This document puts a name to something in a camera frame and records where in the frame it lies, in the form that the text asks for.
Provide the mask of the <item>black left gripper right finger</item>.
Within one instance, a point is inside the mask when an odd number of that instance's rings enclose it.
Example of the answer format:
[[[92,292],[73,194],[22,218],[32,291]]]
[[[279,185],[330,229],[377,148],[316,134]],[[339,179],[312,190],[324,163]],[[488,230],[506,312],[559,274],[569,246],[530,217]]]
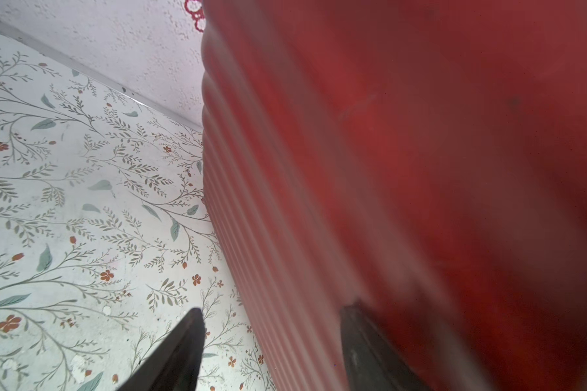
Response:
[[[426,391],[430,387],[358,306],[340,310],[342,356],[353,391]]]

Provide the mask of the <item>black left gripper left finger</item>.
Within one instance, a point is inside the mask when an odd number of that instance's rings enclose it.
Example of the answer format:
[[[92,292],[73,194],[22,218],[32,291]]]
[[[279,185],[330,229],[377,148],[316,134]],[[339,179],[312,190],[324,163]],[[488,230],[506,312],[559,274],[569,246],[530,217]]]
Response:
[[[119,390],[196,390],[204,345],[203,314],[192,308]]]

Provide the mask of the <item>red ribbed hard-shell suitcase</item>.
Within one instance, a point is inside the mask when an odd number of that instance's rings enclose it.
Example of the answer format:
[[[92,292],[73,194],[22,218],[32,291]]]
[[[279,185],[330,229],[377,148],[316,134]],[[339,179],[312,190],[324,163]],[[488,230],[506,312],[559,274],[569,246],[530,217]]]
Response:
[[[206,1],[205,198],[280,390],[361,311],[434,390],[587,390],[587,1]]]

